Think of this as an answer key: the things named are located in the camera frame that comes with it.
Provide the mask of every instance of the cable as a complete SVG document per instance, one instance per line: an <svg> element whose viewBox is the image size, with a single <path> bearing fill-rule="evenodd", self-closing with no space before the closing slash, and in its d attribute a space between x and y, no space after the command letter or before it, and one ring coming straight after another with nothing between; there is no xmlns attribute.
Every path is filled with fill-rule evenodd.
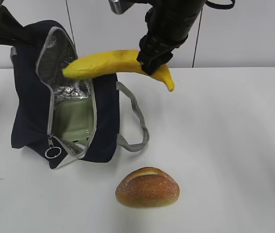
<svg viewBox="0 0 275 233"><path fill-rule="evenodd" d="M75 44L75 37L74 37L74 33L73 33L73 27L71 26L71 20L70 20L70 14L69 14L69 9L68 9L67 0L65 0L65 2L66 2L67 13L68 13L68 20L69 20L69 25L70 25L70 31L71 31L71 34L72 34L72 36L73 36L73 43L74 43L74 46L76 47L76 44Z"/></svg>
<svg viewBox="0 0 275 233"><path fill-rule="evenodd" d="M201 21L202 21L202 13L203 13L203 8L200 13L200 22L199 22L199 28L197 30L197 36L196 36L196 43L195 43L195 49L194 49L194 60L192 61L192 68L194 68L194 62L195 62L195 56L196 56L196 49L197 49L197 43L199 40L199 35L200 35L200 28L201 28Z"/></svg>

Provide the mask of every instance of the zipper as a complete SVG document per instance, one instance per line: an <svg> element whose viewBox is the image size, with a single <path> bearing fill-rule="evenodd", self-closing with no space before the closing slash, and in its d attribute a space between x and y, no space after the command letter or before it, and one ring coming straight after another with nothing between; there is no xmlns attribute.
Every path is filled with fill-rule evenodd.
<svg viewBox="0 0 275 233"><path fill-rule="evenodd" d="M85 157L85 154L88 151L90 144L92 143L95 133L97 131L97 104L96 104L96 100L95 100L93 82L90 81L89 84L90 84L90 92L91 92L91 99L92 99L92 106L93 106L93 113L94 113L93 131L92 131L91 136L88 139L87 145L86 145L85 149L82 151L82 153L74 156L75 158L78 158L78 159L83 159Z"/></svg>
<svg viewBox="0 0 275 233"><path fill-rule="evenodd" d="M76 48L75 48L74 44L72 43L71 39L69 38L69 36L67 35L67 33L66 33L62 28L53 27L53 28L49 31L49 34L48 34L48 36L47 36L47 38L46 38L46 41L49 39L49 37L51 37L51 36L53 35L53 33L54 33L56 30L60 30L60 31L62 31L62 32L64 33L64 35L67 37L67 39L68 39L70 45L71 45L72 48L73 48L73 51L74 51L74 53L75 53L76 58L78 58L77 51L76 51ZM39 58L38 58L37 63L36 63L36 73L37 73L37 75L38 75L38 64L39 64L40 59L41 59L41 57L42 57L42 55L43 55L42 52L45 52L46 47L47 47L47 44L45 44L44 47L42 48L41 53L40 53ZM49 158L49 159L54 159L54 158L58 157L58 156L62 153L62 149L61 149L60 147L55 147L55 146L54 146L53 141L52 141L52 138L55 138L55 139L60 143L60 145L61 145L67 152L70 151L70 149L68 149L68 148L67 148L67 147L57 138L57 137L55 137L55 136L52 135L52 125L53 125L53 115L54 115L54 92L53 92L53 89L52 89L49 85L47 85L47 84L44 83L43 81L41 81L41 82L42 82L44 85L46 85L46 86L49 88L49 90L50 90L49 118L48 118L48 127L47 127L47 137L48 137L48 145L49 145L49 148L48 148L48 149L46 150L46 152L45 152L45 157L46 157L46 158ZM92 86L91 86L91 90L90 90L90 91L91 91L91 97L94 98L94 90L93 90L93 87L92 87ZM80 153L80 154L78 154L78 155L76 155L76 156L73 155L73 152L72 152L72 151L70 151L70 154L71 154L72 157L80 158L80 157L82 157L82 156L86 153L86 151L88 150L88 148L89 148L89 145L86 146L86 148L82 151L82 153ZM49 156L47 155L47 153L50 152L51 150L54 150L54 149L60 150L59 153L58 153L58 155L56 155L55 157L49 157Z"/></svg>
<svg viewBox="0 0 275 233"><path fill-rule="evenodd" d="M45 152L45 157L47 159L55 159L62 154L62 148L54 146L52 141L52 138L53 138L52 135L48 135L47 137L48 137L49 148Z"/></svg>

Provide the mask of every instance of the banana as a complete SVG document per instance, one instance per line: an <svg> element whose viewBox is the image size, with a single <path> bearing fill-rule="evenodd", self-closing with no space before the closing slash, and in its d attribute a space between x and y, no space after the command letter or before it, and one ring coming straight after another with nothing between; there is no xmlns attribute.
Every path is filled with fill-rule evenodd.
<svg viewBox="0 0 275 233"><path fill-rule="evenodd" d="M63 74L69 79L79 80L93 79L118 72L135 72L147 75L136 60L138 53L138 50L115 50L92 54L69 64L63 69ZM150 77L163 82L169 91L174 90L175 85L167 65L160 66Z"/></svg>

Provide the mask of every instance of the bread roll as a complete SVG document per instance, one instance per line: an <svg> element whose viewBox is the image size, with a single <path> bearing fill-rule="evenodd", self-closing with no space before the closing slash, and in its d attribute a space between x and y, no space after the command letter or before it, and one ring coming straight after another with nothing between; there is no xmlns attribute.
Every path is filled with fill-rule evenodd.
<svg viewBox="0 0 275 233"><path fill-rule="evenodd" d="M124 178L115 194L127 206L158 207L177 201L179 186L160 169L144 167Z"/></svg>

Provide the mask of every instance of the robotic arm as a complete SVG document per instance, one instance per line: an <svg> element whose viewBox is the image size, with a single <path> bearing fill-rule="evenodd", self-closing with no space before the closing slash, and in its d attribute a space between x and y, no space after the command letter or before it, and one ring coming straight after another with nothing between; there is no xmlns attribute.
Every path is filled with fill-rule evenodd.
<svg viewBox="0 0 275 233"><path fill-rule="evenodd" d="M109 0L116 14L123 14L133 3L149 3L147 34L140 41L137 60L148 75L172 59L172 51L188 38L188 33L206 0Z"/></svg>
<svg viewBox="0 0 275 233"><path fill-rule="evenodd" d="M2 6L0 0L0 44L22 43L33 46L30 34ZM172 51L179 48L188 38L188 33L204 4L217 9L230 9L230 5L219 5L207 0L109 0L111 9L118 15L125 13L135 3L151 4L146 14L147 34L140 40L137 61L148 75L173 57Z"/></svg>

